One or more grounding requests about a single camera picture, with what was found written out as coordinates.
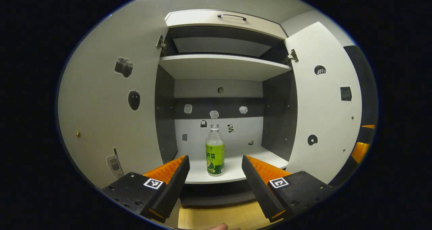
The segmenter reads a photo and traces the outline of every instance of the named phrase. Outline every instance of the drawer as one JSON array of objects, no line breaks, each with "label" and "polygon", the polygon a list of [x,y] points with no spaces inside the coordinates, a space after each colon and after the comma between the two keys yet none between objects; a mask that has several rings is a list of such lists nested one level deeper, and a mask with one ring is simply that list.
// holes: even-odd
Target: drawer
[{"label": "drawer", "polygon": [[222,26],[251,30],[285,40],[287,35],[280,24],[255,16],[220,10],[182,10],[168,13],[168,28],[185,26]]}]

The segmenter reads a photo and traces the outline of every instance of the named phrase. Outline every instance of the plastic bottle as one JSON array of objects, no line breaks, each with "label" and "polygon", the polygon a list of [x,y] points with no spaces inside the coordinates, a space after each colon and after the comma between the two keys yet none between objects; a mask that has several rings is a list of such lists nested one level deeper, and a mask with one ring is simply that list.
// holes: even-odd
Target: plastic bottle
[{"label": "plastic bottle", "polygon": [[221,176],[225,165],[225,143],[219,134],[219,124],[210,125],[210,134],[206,139],[207,173]]}]

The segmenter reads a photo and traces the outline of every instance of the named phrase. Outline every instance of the metal handle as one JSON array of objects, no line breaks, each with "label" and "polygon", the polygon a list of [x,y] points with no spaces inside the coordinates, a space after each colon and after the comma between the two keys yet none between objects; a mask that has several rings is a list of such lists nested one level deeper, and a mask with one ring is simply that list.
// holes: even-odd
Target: metal handle
[{"label": "metal handle", "polygon": [[[222,16],[235,16],[235,15],[229,15],[229,14],[219,14],[217,15],[218,17],[222,17]],[[236,16],[236,17],[240,17],[242,18],[244,21],[246,21],[246,18],[244,18],[243,16]]]}]

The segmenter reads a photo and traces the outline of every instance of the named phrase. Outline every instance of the cabinet shelf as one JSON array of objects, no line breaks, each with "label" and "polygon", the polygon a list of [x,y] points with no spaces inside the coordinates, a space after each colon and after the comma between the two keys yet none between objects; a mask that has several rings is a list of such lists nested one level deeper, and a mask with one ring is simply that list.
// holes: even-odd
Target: cabinet shelf
[{"label": "cabinet shelf", "polygon": [[[190,170],[186,178],[186,184],[216,184],[234,182],[246,179],[242,170],[243,155],[252,156],[261,161],[267,162],[280,169],[286,168],[288,162],[276,154],[270,152],[261,146],[254,147],[241,147],[230,148],[235,152],[230,153],[228,149],[225,150],[225,172],[222,176],[213,177],[207,174],[207,161],[204,150],[200,148],[189,148],[190,152],[203,151],[202,158],[189,156]],[[176,159],[182,155],[189,154],[188,152],[180,151],[176,155]]]},{"label": "cabinet shelf", "polygon": [[292,68],[262,59],[221,54],[184,54],[161,57],[161,65],[174,79],[234,79],[264,81]]}]

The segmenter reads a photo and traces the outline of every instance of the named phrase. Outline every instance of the open cabinet door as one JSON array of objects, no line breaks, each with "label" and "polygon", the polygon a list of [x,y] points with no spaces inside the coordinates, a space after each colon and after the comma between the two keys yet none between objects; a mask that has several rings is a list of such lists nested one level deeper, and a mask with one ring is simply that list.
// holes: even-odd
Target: open cabinet door
[{"label": "open cabinet door", "polygon": [[[124,173],[162,165],[154,108],[161,52],[156,44],[168,27],[157,6],[156,0],[136,0],[102,21],[71,55],[60,81],[62,138],[77,167],[97,187],[116,180],[107,160],[114,148]],[[116,65],[128,65],[132,72],[124,76],[114,71]],[[131,91],[139,93],[139,106]]]},{"label": "open cabinet door", "polygon": [[320,22],[290,36],[285,45],[298,58],[292,60],[297,129],[287,171],[304,170],[328,184],[357,139],[361,121],[358,77],[342,45]]}]

